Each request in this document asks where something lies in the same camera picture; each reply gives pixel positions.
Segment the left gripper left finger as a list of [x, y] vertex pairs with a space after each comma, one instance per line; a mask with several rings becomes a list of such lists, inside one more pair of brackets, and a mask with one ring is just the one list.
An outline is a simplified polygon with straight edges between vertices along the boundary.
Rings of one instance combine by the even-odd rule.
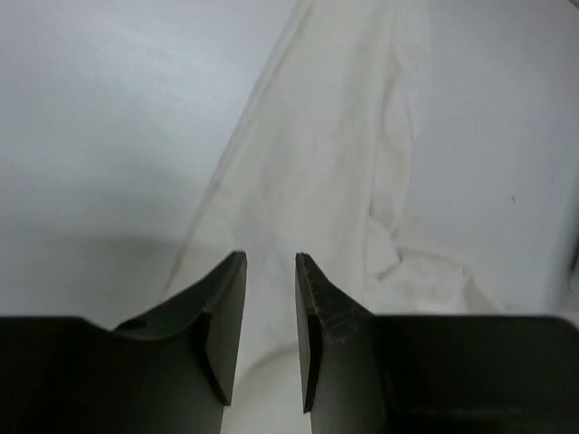
[[247, 259], [108, 330], [78, 317], [1, 320], [4, 433], [217, 433], [230, 405]]

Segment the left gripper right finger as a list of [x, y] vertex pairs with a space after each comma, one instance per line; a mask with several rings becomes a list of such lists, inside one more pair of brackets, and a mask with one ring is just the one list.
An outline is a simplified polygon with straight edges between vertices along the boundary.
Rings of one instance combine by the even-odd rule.
[[295, 258], [315, 433], [575, 433], [578, 331], [555, 316], [378, 315]]

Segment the white t shirt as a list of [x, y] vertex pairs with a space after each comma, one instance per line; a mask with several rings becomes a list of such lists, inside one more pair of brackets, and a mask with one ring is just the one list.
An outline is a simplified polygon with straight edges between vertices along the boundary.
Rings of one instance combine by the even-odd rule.
[[301, 1], [166, 287], [247, 254], [226, 433], [306, 433], [294, 258], [379, 313], [574, 315], [574, 1]]

